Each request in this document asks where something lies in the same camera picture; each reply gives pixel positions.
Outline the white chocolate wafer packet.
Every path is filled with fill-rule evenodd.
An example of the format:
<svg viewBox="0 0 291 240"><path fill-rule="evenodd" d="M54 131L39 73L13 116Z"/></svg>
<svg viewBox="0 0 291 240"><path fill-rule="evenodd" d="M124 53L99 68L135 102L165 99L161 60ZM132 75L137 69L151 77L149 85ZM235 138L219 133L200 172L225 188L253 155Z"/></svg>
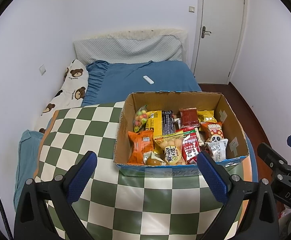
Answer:
<svg viewBox="0 0 291 240"><path fill-rule="evenodd" d="M181 129L181 118L178 117L177 115L173 115L174 117L174 125L175 125L175 130Z"/></svg>

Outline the pale yellow puff bag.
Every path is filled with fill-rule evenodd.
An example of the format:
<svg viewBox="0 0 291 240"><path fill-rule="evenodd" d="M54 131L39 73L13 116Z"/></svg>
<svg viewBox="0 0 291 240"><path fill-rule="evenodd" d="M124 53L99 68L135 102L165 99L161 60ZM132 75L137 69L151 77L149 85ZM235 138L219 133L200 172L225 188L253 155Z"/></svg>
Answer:
<svg viewBox="0 0 291 240"><path fill-rule="evenodd" d="M185 165L182 156L183 132L154 137L154 154L167 165Z"/></svg>

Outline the white door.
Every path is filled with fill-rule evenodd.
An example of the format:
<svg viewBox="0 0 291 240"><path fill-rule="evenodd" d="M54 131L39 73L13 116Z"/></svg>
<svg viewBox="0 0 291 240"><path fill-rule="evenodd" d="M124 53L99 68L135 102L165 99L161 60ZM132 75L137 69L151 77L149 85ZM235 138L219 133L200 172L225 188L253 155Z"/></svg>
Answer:
<svg viewBox="0 0 291 240"><path fill-rule="evenodd" d="M234 72L246 23L247 0L199 0L193 74L197 83L227 85ZM201 38L201 29L212 33Z"/></svg>

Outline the orange panda snack bag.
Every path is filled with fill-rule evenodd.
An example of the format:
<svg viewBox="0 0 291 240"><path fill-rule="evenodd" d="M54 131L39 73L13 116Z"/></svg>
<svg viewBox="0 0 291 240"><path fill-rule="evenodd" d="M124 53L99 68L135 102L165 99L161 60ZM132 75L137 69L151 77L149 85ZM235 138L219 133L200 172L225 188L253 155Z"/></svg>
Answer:
<svg viewBox="0 0 291 240"><path fill-rule="evenodd" d="M216 142L224 139L224 134L222 131L222 122L202 122L201 128L206 134L207 142Z"/></svg>

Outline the dark red snack packet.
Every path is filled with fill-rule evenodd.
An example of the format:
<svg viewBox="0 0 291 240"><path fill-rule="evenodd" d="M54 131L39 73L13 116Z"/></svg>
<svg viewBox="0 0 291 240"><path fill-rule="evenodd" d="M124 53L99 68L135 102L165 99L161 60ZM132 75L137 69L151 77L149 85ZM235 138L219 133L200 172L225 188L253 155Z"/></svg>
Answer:
<svg viewBox="0 0 291 240"><path fill-rule="evenodd" d="M182 108L179 111L181 128L200 126L200 122L197 117L197 109L195 107Z"/></svg>

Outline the wall socket left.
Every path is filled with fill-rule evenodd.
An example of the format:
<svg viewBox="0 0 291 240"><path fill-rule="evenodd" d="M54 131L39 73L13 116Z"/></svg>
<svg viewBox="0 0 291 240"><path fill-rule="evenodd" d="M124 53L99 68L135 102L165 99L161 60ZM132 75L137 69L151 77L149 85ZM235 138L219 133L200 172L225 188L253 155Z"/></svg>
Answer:
<svg viewBox="0 0 291 240"><path fill-rule="evenodd" d="M39 72L40 72L41 76L43 76L46 73L46 68L45 68L45 65L44 64L42 64L39 67Z"/></svg>

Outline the white quilted pillow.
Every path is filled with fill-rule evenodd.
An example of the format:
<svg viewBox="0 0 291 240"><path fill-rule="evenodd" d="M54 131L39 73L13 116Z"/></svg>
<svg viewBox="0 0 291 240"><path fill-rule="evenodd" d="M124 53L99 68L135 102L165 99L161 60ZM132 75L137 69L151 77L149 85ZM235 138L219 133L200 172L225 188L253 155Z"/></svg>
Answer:
<svg viewBox="0 0 291 240"><path fill-rule="evenodd" d="M182 61L188 63L188 33L181 29L144 29L96 35L73 42L84 65L108 63Z"/></svg>

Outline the bear print pillow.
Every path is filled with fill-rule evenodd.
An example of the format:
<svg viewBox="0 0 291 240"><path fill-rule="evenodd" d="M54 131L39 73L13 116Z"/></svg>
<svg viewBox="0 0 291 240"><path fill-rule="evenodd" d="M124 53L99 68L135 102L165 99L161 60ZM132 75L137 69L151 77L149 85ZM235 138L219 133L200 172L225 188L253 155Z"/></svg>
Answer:
<svg viewBox="0 0 291 240"><path fill-rule="evenodd" d="M44 133L56 110L80 107L88 88L88 78L85 65L77 59L72 61L66 68L61 89L41 113L34 130Z"/></svg>

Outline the colorful candy ball bag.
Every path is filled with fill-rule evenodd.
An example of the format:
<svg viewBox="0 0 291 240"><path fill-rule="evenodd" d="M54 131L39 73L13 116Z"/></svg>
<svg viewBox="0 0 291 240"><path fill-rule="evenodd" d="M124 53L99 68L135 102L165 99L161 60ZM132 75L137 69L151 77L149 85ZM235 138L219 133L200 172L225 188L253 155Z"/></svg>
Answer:
<svg viewBox="0 0 291 240"><path fill-rule="evenodd" d="M134 119L133 119L133 130L135 133L137 133L148 120L147 115L147 109L146 105L139 108L139 110L135 113Z"/></svg>

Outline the red spicy strip packet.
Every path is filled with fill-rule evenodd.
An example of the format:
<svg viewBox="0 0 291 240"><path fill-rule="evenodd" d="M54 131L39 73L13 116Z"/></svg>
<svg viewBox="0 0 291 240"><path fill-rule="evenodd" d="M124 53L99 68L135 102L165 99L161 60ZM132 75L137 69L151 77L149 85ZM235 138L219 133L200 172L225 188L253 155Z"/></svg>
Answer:
<svg viewBox="0 0 291 240"><path fill-rule="evenodd" d="M182 158L177 165L196 165L197 155L201 152L199 141L197 139L195 127L186 127L177 130L183 132Z"/></svg>

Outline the cardboard milk box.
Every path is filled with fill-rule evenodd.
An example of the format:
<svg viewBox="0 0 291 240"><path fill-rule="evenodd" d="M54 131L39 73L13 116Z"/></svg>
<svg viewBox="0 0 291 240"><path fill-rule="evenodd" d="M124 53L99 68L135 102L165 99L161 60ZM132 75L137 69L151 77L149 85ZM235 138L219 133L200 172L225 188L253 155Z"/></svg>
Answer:
<svg viewBox="0 0 291 240"><path fill-rule="evenodd" d="M126 98L114 148L114 163L124 175L196 176L201 151L228 170L250 153L224 95L138 92Z"/></svg>

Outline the white green snack bag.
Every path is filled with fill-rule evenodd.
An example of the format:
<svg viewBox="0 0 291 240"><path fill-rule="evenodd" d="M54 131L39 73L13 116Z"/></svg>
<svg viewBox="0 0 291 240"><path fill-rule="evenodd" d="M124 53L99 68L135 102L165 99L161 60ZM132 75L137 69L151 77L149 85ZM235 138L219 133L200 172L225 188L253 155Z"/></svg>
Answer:
<svg viewBox="0 0 291 240"><path fill-rule="evenodd" d="M226 159L226 147L228 139L222 139L215 142L205 142L206 149L215 162L224 161Z"/></svg>

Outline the wall light switch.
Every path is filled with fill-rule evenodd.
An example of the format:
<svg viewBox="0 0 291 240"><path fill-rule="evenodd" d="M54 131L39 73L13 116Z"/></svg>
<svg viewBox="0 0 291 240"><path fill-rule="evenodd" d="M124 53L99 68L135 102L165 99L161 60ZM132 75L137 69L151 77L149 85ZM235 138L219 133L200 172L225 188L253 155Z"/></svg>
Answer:
<svg viewBox="0 0 291 240"><path fill-rule="evenodd" d="M189 11L189 12L195 12L195 7L189 6L189 7L188 7L188 11Z"/></svg>

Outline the yellow black snack bag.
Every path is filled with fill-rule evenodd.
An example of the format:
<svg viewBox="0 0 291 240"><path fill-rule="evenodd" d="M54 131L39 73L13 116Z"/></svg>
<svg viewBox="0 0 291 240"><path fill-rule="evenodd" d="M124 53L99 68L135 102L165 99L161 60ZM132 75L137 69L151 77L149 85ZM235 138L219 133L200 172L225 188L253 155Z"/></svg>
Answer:
<svg viewBox="0 0 291 240"><path fill-rule="evenodd" d="M173 111L148 111L145 130L152 130L154 137L175 132Z"/></svg>

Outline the orange snack packet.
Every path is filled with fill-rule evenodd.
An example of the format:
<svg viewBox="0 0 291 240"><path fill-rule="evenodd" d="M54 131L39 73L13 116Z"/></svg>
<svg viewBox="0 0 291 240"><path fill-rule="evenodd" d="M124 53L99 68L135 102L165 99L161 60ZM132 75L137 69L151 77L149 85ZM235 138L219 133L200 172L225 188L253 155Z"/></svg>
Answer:
<svg viewBox="0 0 291 240"><path fill-rule="evenodd" d="M131 165L144 165L143 156L146 152L154 150L152 130L142 131L140 133L128 132L128 137L133 144L133 151L128 160Z"/></svg>

